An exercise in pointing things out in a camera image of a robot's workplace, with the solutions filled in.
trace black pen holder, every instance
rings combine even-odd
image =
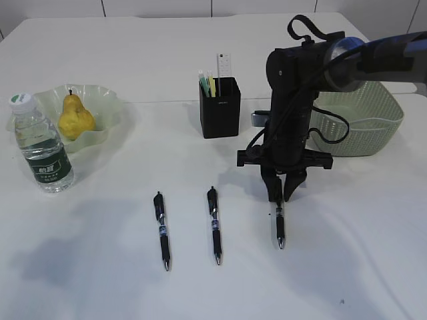
[[[207,97],[199,83],[200,123],[205,139],[239,135],[240,90],[233,77],[213,78],[216,96]]]

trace green bottle label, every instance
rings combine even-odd
[[[34,177],[41,183],[52,183],[61,180],[71,170],[64,148],[48,158],[40,160],[29,160],[27,162],[34,173]]]

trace plastic bottle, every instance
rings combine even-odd
[[[68,188],[74,172],[62,140],[52,122],[36,109],[34,97],[28,93],[9,100],[15,114],[15,137],[37,184],[48,193]]]

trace yellow pear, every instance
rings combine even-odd
[[[62,114],[59,117],[60,132],[70,140],[76,140],[82,132],[95,130],[95,118],[85,109],[80,98],[69,91],[64,98]]]

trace glass bowl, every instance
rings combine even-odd
[[[59,116],[62,114],[63,100],[69,94],[78,95],[83,106],[89,110],[96,120],[94,131],[84,131],[76,140],[70,140],[61,135],[65,150],[74,153],[90,145],[103,143],[108,137],[108,131],[120,122],[119,113],[124,103],[117,98],[114,91],[99,85],[72,85],[66,84],[52,90],[34,94],[38,109],[43,112],[58,129]],[[15,118],[9,119],[6,130],[14,132]]]

